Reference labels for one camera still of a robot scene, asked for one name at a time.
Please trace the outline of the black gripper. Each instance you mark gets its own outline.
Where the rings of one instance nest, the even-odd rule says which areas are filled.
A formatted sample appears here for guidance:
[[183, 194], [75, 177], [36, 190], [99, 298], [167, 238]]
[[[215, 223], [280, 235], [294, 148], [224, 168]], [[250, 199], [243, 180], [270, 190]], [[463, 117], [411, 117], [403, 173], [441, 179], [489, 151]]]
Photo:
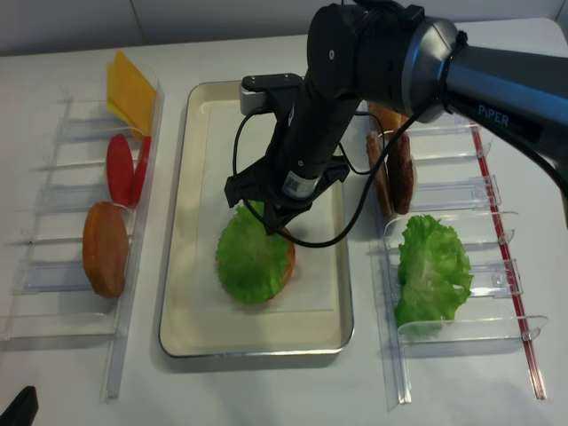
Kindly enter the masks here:
[[327, 99], [310, 78], [303, 78], [290, 111], [279, 118], [274, 114], [276, 125], [264, 156], [226, 180], [229, 207], [240, 201], [263, 202], [268, 235], [308, 211], [318, 196], [349, 172], [333, 154], [358, 106], [357, 96]]

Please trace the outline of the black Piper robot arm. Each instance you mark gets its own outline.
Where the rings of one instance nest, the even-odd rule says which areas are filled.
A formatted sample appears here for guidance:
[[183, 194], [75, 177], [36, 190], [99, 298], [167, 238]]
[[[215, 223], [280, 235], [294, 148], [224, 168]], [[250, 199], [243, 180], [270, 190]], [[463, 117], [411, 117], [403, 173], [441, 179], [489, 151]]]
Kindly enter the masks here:
[[279, 233], [348, 175], [335, 150], [362, 101], [432, 122], [470, 118], [567, 189], [567, 61], [471, 46], [453, 22], [392, 1], [331, 4], [312, 19], [305, 75], [241, 81], [245, 118], [271, 113], [264, 156], [225, 184], [229, 205], [260, 201], [260, 221]]

